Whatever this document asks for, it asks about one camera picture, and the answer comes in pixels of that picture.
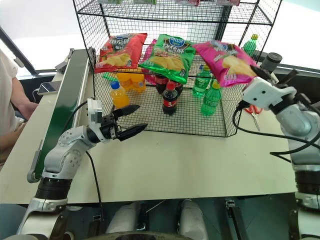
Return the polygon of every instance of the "floor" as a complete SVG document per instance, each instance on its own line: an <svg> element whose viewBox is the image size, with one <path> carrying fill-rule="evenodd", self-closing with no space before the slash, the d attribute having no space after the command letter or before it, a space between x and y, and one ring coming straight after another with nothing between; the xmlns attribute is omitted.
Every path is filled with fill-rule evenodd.
<svg viewBox="0 0 320 240"><path fill-rule="evenodd" d="M195 198L201 208L210 240L236 239L232 220L225 210L226 198ZM288 214L295 208L293 193L255 196L248 198L231 197L241 208L243 221L250 239L283 240L288 239ZM177 232L177 206L181 199L166 200L149 211L149 230L165 233ZM143 201L145 209L150 209L161 200ZM126 202L104 203L105 228L117 209ZM25 208L14 204L0 204L0 240L15 234ZM99 215L99 208L84 207L79 211L65 211L68 215L68 230L72 230L76 239L88 236L89 224L94 216ZM231 226L226 229L226 222Z"/></svg>

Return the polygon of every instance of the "green bottle cap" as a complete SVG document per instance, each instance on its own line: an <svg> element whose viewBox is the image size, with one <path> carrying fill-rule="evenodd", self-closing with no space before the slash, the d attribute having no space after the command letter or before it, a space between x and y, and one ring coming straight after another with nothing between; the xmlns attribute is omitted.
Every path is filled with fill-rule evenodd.
<svg viewBox="0 0 320 240"><path fill-rule="evenodd" d="M219 82L218 82L217 80L213 81L212 87L213 87L214 89L220 89L220 84L219 84Z"/></svg>
<svg viewBox="0 0 320 240"><path fill-rule="evenodd" d="M258 39L258 34L252 34L251 39L252 40L257 40Z"/></svg>
<svg viewBox="0 0 320 240"><path fill-rule="evenodd" d="M210 68L208 67L207 64L204 65L203 69L204 69L205 71L210 71Z"/></svg>

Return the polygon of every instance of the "metal wire shelf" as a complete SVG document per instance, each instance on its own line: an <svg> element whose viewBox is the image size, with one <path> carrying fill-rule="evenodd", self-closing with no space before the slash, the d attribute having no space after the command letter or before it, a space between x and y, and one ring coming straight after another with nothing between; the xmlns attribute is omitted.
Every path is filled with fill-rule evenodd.
<svg viewBox="0 0 320 240"><path fill-rule="evenodd" d="M123 0L119 5L99 4L97 0L73 0L73 3L89 61L94 67L100 49L108 38L125 33L148 34L139 63L147 47L159 34L181 37L193 43L216 39L240 47L252 34L258 34L256 50L261 53L274 25L281 0L244 1L247 2L241 2L239 6L219 6L215 0L201 0L198 7L177 5L175 0L157 0L156 5L133 4L133 0ZM210 117L203 116L200 111L203 100L192 96L196 75L203 64L203 59L196 55L175 114L163 114L162 97L155 86L149 84L142 93L128 93L130 103L138 104L140 108L134 114L120 119L119 124L126 128L148 123L147 131L203 136L230 137L236 134L232 115L242 98L244 85L223 88L216 113ZM110 82L103 75L94 74L93 89L95 98L101 100L103 114L108 114L113 108L113 101L109 96Z"/></svg>

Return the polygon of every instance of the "table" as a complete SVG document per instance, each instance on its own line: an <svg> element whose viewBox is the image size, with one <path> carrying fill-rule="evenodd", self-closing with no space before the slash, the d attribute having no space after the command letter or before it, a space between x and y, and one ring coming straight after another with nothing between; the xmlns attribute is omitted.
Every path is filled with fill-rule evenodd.
<svg viewBox="0 0 320 240"><path fill-rule="evenodd" d="M62 79L57 73L54 81ZM93 95L89 75L84 97ZM25 126L2 171L0 203L28 204L38 183L26 176L40 140L45 136L56 94L43 96ZM88 123L86 111L79 124ZM256 131L252 117L243 113L240 126ZM270 111L259 116L262 132L282 134ZM238 131L228 138L143 131L120 142L99 143L90 150L103 202L248 196L296 191L291 164L269 155L285 151L285 139ZM71 184L68 202L96 203L97 190L87 156Z"/></svg>

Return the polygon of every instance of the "person's arm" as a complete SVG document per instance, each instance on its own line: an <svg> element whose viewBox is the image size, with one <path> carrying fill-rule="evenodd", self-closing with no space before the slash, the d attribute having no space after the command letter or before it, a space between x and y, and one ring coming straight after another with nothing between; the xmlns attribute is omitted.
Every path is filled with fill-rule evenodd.
<svg viewBox="0 0 320 240"><path fill-rule="evenodd" d="M27 120L38 106L38 104L29 101L24 88L16 77L12 78L12 94L10 100Z"/></svg>
<svg viewBox="0 0 320 240"><path fill-rule="evenodd" d="M25 128L25 125L26 124L22 124L16 131L0 136L0 153L8 148L12 148L15 145L22 130Z"/></svg>

